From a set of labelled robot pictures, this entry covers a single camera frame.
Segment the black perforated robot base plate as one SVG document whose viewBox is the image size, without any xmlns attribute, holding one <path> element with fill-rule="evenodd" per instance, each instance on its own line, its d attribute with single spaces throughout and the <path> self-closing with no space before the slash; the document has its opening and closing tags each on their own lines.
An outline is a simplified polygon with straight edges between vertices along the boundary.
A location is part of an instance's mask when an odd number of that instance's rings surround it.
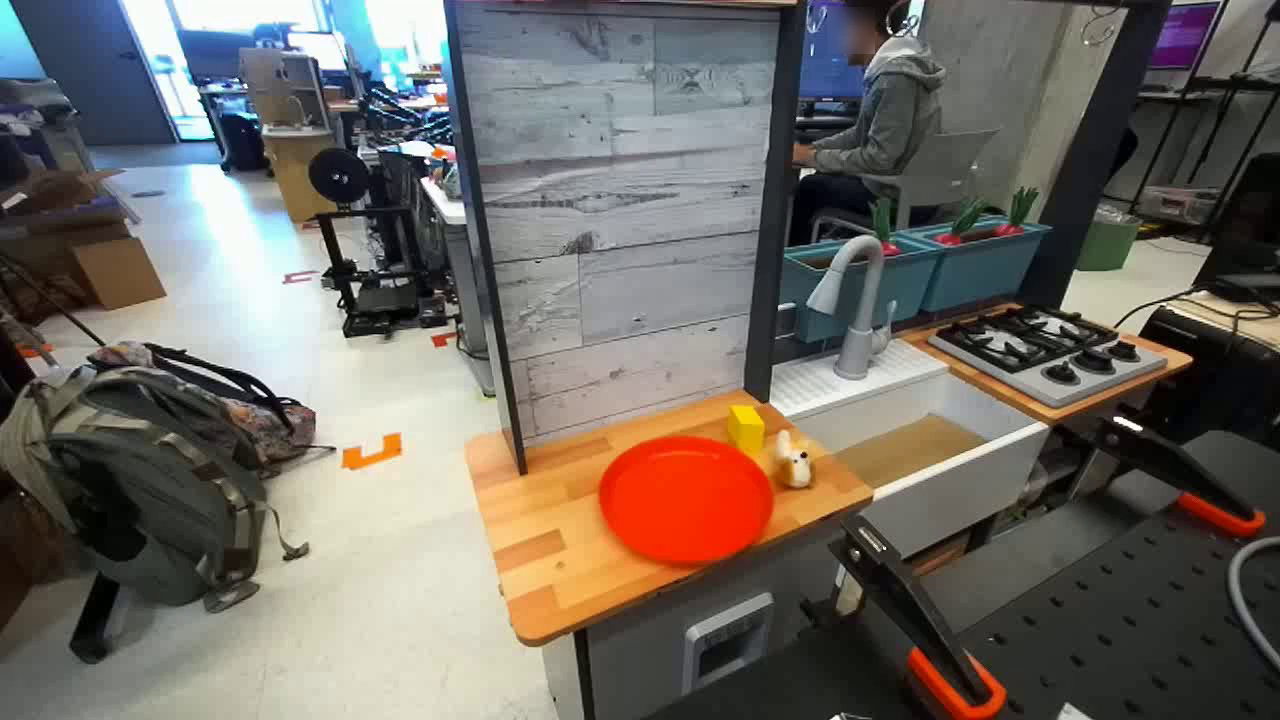
<svg viewBox="0 0 1280 720">
<path fill-rule="evenodd" d="M 1230 539 L 1125 468 L 1110 486 L 912 577 L 1003 679 L 998 720 L 1280 720 L 1280 451 L 1248 496 L 1266 527 Z M 905 649 L 867 595 L 852 616 L 820 601 L 782 650 L 657 720 L 936 720 L 907 687 Z"/>
</svg>

